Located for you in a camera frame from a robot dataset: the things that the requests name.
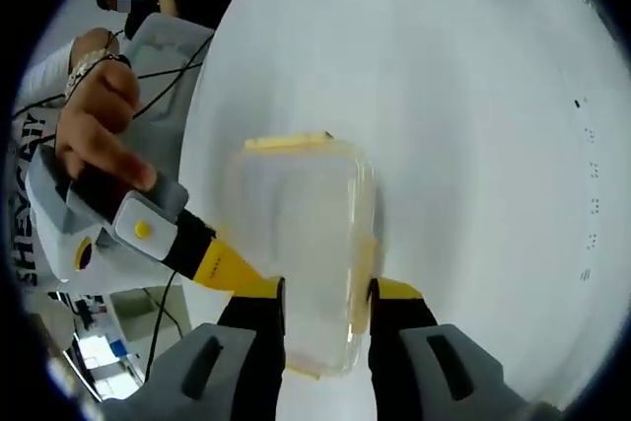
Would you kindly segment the person's left hand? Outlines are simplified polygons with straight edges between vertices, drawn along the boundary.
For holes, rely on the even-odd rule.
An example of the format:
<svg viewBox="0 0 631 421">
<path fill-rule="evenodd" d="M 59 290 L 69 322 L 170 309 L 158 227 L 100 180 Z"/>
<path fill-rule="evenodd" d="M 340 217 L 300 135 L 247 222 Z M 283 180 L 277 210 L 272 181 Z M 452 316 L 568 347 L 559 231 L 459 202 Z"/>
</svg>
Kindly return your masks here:
<svg viewBox="0 0 631 421">
<path fill-rule="evenodd" d="M 139 82 L 132 69 L 112 59 L 99 62 L 61 110 L 54 150 L 63 170 L 76 179 L 92 166 L 137 189 L 151 189 L 156 170 L 118 138 L 138 107 Z"/>
</svg>

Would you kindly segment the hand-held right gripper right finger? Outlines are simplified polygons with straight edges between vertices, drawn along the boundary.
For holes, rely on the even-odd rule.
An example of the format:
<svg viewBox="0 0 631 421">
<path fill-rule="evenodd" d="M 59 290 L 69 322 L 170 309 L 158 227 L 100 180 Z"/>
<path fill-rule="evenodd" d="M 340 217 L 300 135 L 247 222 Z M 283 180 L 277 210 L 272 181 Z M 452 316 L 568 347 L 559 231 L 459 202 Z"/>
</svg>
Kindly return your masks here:
<svg viewBox="0 0 631 421">
<path fill-rule="evenodd" d="M 512 390 L 502 364 L 455 325 L 438 323 L 412 286 L 374 278 L 368 300 L 378 419 L 561 419 L 558 408 Z"/>
</svg>

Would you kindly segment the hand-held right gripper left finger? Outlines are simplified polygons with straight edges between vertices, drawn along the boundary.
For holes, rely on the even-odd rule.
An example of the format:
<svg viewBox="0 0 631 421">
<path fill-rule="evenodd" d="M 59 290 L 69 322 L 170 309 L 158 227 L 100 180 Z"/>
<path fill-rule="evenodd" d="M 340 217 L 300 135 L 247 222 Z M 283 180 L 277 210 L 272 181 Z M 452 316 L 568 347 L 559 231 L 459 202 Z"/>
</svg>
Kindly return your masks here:
<svg viewBox="0 0 631 421">
<path fill-rule="evenodd" d="M 145 383 L 110 402 L 112 420 L 274 420 L 286 364 L 285 279 L 270 297 L 234 296 L 152 362 Z"/>
</svg>

